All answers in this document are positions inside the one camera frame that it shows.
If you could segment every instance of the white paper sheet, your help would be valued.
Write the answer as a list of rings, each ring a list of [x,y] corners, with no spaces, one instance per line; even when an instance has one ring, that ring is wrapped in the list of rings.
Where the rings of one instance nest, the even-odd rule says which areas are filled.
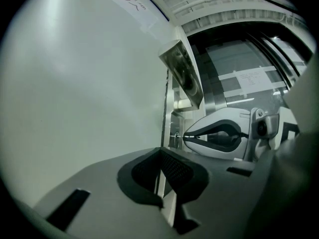
[[[157,21],[157,18],[153,15],[153,13],[139,0],[112,1],[116,2],[120,7],[132,15],[144,29],[150,28]]]
[[[244,95],[274,88],[263,68],[234,71],[234,74]]]

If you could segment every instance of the black slot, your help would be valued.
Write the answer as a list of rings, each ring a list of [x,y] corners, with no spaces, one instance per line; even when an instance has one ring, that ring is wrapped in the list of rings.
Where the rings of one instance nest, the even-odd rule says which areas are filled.
[[[228,167],[227,172],[236,173],[236,174],[240,174],[247,177],[249,177],[252,173],[252,171],[237,168],[237,167]]]
[[[46,220],[56,228],[65,231],[89,195],[90,192],[76,189]]]

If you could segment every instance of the white label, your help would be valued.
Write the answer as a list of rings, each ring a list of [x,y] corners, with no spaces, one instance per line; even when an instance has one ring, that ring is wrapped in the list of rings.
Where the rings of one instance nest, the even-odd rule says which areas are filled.
[[[139,0],[112,0],[132,15],[143,27],[149,28],[157,18]]]
[[[243,94],[255,93],[273,89],[273,84],[269,80],[263,68],[254,68],[235,72],[237,80]]]

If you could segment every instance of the gray plastic surface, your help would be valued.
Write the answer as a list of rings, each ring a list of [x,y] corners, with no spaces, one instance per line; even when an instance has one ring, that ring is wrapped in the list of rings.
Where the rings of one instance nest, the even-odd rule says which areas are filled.
[[[209,158],[170,148],[176,154],[202,165],[209,174],[209,184],[199,198],[183,205],[187,216],[199,222],[200,226],[179,235],[166,222],[159,208],[136,204],[117,184],[119,169],[151,150],[129,153],[84,168],[50,191],[35,206],[35,210],[46,218],[74,189],[80,188],[90,191],[91,195],[66,230],[78,238],[165,239],[208,238],[212,235],[234,238],[244,232],[249,214],[262,192],[263,179],[258,180],[260,190],[259,186],[252,185],[254,193],[247,194],[251,182],[254,182],[254,172],[246,177],[226,170],[237,167],[253,171],[255,164]]]

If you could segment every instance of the white wall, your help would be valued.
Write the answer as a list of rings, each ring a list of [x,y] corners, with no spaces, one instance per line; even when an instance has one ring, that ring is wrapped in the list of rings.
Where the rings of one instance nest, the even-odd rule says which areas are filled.
[[[175,28],[112,0],[29,0],[0,53],[0,171],[30,206],[83,167],[160,146]]]

